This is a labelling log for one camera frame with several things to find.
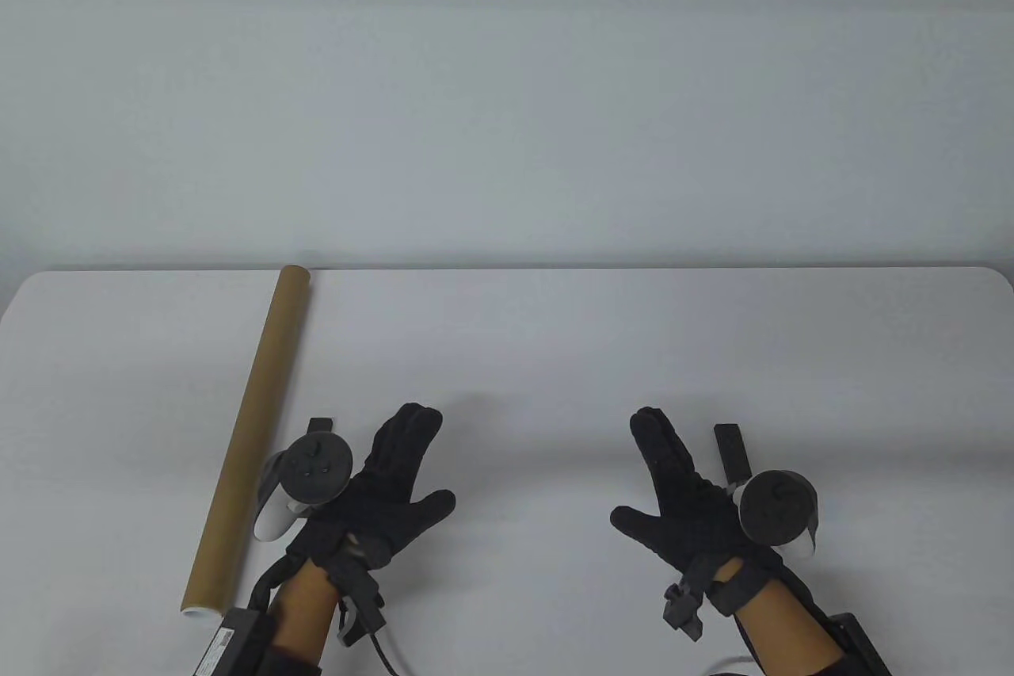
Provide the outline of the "person's left hand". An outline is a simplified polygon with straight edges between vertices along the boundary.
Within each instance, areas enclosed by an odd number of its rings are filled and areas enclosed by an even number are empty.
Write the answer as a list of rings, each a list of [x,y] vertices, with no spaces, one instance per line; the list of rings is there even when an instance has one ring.
[[[456,495],[449,489],[413,497],[421,462],[442,423],[437,409],[416,402],[402,405],[377,430],[362,469],[311,514],[286,553],[327,571],[342,556],[379,570],[448,518],[456,508]]]

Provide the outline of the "person's right hand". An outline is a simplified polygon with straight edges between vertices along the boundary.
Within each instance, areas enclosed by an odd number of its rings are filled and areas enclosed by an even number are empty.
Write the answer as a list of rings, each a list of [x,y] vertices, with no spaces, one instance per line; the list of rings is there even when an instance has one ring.
[[[783,578],[781,556],[747,538],[731,496],[698,473],[661,409],[638,409],[631,416],[630,431],[649,471],[658,513],[615,506],[615,530],[681,574],[709,567],[716,582],[728,582],[739,570],[726,565],[739,564],[742,570],[756,568],[766,579]]]

